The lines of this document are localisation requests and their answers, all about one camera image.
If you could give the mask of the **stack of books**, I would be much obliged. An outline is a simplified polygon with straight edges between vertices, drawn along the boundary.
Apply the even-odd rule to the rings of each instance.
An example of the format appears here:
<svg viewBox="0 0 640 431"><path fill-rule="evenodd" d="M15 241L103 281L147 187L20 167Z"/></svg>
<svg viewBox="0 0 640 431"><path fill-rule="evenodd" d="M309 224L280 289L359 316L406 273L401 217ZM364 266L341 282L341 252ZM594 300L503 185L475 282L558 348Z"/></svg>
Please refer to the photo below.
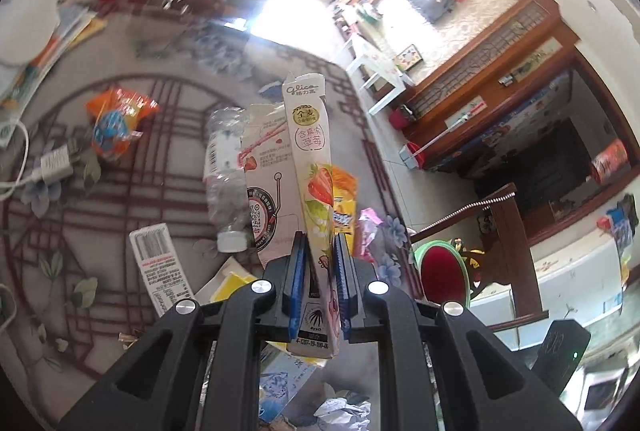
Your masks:
<svg viewBox="0 0 640 431"><path fill-rule="evenodd" d="M102 32L107 21L84 4L58 3L58 25L35 58L21 64L1 64L1 109L17 111L29 101L56 62L67 52Z"/></svg>

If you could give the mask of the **wooden chair near bin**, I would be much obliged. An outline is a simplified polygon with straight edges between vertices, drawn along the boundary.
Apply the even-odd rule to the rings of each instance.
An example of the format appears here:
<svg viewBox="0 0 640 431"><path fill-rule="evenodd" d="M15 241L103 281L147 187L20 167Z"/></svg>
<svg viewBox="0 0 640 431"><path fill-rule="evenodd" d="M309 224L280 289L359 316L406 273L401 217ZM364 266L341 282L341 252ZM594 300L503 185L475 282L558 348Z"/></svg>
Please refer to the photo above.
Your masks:
<svg viewBox="0 0 640 431"><path fill-rule="evenodd" d="M510 321L488 325L494 333L516 329L538 323L549 317L549 311L542 307L535 266L530 253L524 223L518 211L514 183L501 187L488 197L469 203L441 220L427 225L410 236L410 243L432 237L467 217L474 217L489 210L494 220L497 239L481 257L476 257L482 271L480 289L473 292L477 297L487 286L497 283L511 287L511 298L515 318Z"/></svg>

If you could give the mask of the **white low table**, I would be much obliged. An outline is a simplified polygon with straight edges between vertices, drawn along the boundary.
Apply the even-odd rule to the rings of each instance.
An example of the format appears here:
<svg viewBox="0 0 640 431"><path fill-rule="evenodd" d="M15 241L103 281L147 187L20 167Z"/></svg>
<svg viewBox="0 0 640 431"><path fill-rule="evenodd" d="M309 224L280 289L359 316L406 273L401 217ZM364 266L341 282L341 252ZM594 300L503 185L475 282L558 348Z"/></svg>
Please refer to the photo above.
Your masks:
<svg viewBox="0 0 640 431"><path fill-rule="evenodd" d="M349 35L345 42L345 48L354 52L354 59L345 69L349 78L355 76L361 68L366 68L370 72L369 78L358 88L358 91L371 87L378 80L383 80L392 87L388 93L368 109L369 116L375 116L408 88L413 88L416 85L407 73L397 67L392 58L387 57L358 33Z"/></svg>

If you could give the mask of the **orange snack bag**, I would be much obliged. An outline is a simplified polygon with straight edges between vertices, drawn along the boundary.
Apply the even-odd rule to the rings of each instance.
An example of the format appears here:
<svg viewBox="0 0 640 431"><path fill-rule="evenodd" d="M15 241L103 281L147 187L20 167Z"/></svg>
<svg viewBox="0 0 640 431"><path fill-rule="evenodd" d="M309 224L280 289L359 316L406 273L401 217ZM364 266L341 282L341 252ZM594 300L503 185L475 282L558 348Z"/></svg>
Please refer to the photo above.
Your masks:
<svg viewBox="0 0 640 431"><path fill-rule="evenodd" d="M93 121L92 148L105 160L117 160L142 136L139 123L160 105L148 95L114 87L90 99L86 110Z"/></svg>

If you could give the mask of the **white power adapter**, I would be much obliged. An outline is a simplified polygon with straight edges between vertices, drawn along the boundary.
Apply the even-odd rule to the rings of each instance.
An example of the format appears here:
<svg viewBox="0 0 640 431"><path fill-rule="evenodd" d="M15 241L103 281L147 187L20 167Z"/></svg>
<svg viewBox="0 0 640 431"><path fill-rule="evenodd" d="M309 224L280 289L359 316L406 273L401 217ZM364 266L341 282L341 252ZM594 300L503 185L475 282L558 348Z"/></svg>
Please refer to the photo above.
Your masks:
<svg viewBox="0 0 640 431"><path fill-rule="evenodd" d="M55 148L43 154L40 165L32 172L35 182L43 182L47 185L58 183L74 174L70 152L66 145Z"/></svg>

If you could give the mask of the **white barcode label box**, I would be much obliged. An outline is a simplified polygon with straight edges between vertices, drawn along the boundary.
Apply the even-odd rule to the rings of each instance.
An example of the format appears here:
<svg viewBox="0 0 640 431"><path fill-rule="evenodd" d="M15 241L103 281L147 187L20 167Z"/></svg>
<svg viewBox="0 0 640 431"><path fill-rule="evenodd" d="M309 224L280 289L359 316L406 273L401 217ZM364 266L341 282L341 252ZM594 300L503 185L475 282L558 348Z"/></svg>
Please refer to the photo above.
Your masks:
<svg viewBox="0 0 640 431"><path fill-rule="evenodd" d="M158 317L178 301L193 297L165 223L137 229L129 234L129 241Z"/></svg>

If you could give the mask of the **yellow iced tea carton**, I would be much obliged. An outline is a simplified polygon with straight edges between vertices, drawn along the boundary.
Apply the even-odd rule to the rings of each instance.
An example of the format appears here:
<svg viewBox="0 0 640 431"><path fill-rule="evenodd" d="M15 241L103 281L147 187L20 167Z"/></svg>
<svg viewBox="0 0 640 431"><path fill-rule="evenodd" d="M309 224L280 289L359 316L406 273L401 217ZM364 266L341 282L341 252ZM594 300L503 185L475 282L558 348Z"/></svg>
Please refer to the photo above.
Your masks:
<svg viewBox="0 0 640 431"><path fill-rule="evenodd" d="M334 234L345 237L352 253L356 239L358 180L337 165L333 165L332 178Z"/></svg>

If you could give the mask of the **small red bin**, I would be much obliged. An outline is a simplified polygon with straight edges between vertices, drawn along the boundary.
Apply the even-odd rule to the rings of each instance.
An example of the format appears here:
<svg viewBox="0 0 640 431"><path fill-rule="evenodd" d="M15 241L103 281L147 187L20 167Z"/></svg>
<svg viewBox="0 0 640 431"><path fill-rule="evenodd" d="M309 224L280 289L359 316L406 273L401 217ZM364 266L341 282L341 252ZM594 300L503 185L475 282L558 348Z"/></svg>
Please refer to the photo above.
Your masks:
<svg viewBox="0 0 640 431"><path fill-rule="evenodd" d="M398 108L392 111L390 117L388 117L390 125L397 131L405 130L416 122L416 115L414 111L407 105L402 104Z"/></svg>

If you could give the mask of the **newspaper ball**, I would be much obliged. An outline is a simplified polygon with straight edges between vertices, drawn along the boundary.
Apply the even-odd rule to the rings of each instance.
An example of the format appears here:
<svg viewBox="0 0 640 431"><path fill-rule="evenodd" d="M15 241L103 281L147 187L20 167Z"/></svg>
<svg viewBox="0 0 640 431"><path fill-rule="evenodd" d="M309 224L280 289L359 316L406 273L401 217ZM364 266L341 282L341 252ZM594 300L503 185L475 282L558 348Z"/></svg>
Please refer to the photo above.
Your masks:
<svg viewBox="0 0 640 431"><path fill-rule="evenodd" d="M314 411L322 431L367 431L371 422L370 399L353 391L331 393Z"/></svg>

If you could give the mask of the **pink plastic wrapper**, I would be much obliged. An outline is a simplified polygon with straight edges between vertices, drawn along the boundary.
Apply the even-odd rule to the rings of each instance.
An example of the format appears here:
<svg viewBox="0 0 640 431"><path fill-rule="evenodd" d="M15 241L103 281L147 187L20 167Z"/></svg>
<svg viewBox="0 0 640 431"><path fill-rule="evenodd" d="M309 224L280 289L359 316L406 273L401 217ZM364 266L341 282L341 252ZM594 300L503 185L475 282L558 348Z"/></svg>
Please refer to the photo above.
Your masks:
<svg viewBox="0 0 640 431"><path fill-rule="evenodd" d="M362 209L356 226L355 257L372 265L375 259L370 251L378 228L383 224L381 217L371 208Z"/></svg>

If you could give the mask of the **clear plastic water bottle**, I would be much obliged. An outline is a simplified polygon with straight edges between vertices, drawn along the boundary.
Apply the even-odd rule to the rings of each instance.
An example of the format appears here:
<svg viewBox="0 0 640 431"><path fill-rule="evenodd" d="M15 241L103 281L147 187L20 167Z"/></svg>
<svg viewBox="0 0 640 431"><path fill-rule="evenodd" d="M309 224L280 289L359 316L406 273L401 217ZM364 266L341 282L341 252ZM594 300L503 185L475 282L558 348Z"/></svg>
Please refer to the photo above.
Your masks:
<svg viewBox="0 0 640 431"><path fill-rule="evenodd" d="M245 110L226 107L215 110L207 121L208 141L203 180L208 217L216 232L220 253L234 255L248 249L248 196L240 163Z"/></svg>

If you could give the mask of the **broom with dustpan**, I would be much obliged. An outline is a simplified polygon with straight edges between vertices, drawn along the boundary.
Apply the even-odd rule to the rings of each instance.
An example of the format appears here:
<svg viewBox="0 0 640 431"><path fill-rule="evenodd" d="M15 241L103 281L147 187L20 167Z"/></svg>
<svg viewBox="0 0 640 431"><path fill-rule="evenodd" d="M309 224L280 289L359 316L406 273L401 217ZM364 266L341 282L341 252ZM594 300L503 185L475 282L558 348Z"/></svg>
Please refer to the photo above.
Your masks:
<svg viewBox="0 0 640 431"><path fill-rule="evenodd" d="M452 125L449 125L446 130L440 132L437 136L433 137L422 146L418 146L415 143L408 142L398 151L398 156L401 162L409 170L421 169L424 163L422 154L427 151L428 148L431 148L436 142L439 142L446 135L452 133L453 131L456 131L459 126L464 125L466 122L470 121L484 109L484 106L476 106L466 113L463 113L456 121L454 121Z"/></svg>

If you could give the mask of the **green red trash bin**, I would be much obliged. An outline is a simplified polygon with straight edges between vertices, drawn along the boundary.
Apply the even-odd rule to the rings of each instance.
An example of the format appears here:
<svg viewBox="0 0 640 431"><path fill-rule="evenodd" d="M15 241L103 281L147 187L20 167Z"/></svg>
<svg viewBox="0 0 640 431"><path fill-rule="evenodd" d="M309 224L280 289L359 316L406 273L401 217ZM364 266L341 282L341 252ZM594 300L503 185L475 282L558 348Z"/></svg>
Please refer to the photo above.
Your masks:
<svg viewBox="0 0 640 431"><path fill-rule="evenodd" d="M469 307L472 288L480 280L478 253L466 251L462 243L433 240L414 251L416 270L427 301L457 302Z"/></svg>

